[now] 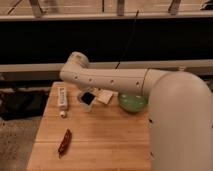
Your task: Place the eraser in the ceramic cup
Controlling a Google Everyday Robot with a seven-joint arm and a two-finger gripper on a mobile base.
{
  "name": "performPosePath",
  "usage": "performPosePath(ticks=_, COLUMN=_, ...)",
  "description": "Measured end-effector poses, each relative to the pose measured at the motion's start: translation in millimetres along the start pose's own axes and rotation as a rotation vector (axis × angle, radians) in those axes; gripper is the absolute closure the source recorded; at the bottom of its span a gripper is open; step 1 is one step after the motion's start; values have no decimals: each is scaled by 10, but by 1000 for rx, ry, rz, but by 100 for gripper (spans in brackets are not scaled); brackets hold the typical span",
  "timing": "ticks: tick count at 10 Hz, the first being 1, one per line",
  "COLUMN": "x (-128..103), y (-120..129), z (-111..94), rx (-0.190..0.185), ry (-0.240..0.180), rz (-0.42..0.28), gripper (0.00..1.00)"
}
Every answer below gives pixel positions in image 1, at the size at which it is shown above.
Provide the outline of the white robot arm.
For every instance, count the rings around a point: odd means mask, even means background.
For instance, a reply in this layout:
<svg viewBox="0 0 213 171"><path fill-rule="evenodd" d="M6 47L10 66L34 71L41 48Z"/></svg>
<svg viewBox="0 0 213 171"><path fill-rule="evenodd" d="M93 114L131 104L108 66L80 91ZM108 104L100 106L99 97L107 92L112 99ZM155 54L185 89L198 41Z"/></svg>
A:
<svg viewBox="0 0 213 171"><path fill-rule="evenodd" d="M197 75L159 69L92 69L73 52L60 78L148 98L152 171L213 171L213 92Z"/></svg>

